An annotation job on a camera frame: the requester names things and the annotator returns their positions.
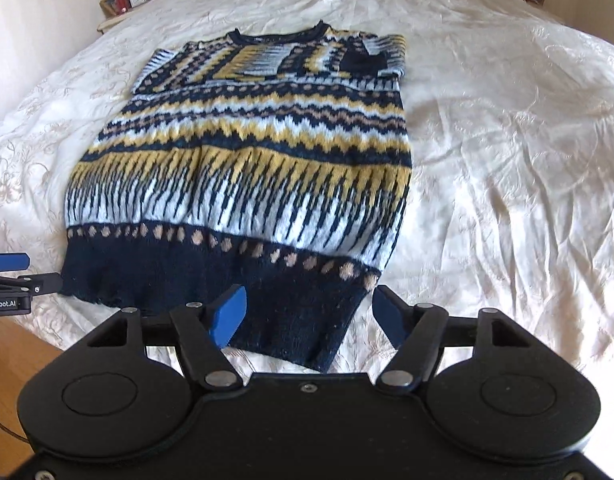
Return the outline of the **navy yellow patterned knit sweater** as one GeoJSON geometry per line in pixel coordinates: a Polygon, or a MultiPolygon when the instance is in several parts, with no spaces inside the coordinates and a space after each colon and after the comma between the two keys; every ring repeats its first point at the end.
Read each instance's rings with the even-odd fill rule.
{"type": "Polygon", "coordinates": [[[63,294],[158,315],[241,285],[230,347],[327,370],[403,223],[406,52],[327,23],[156,50],[68,180],[63,294]]]}

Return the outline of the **cream bedside table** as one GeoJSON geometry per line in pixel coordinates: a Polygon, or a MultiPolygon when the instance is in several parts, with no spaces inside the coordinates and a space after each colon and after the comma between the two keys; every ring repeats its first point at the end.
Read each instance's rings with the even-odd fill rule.
{"type": "Polygon", "coordinates": [[[100,32],[101,35],[106,34],[111,28],[115,27],[118,24],[121,24],[121,22],[124,22],[125,20],[127,20],[129,16],[132,16],[132,14],[134,14],[134,12],[128,11],[128,12],[113,16],[113,18],[107,18],[105,21],[101,22],[97,26],[97,32],[100,32]]]}

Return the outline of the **wooden picture frame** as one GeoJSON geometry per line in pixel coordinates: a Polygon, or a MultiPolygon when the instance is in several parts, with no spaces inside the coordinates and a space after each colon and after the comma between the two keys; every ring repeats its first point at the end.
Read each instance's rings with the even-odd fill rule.
{"type": "Polygon", "coordinates": [[[116,0],[100,0],[99,6],[106,18],[114,18],[118,14],[116,0]]]}

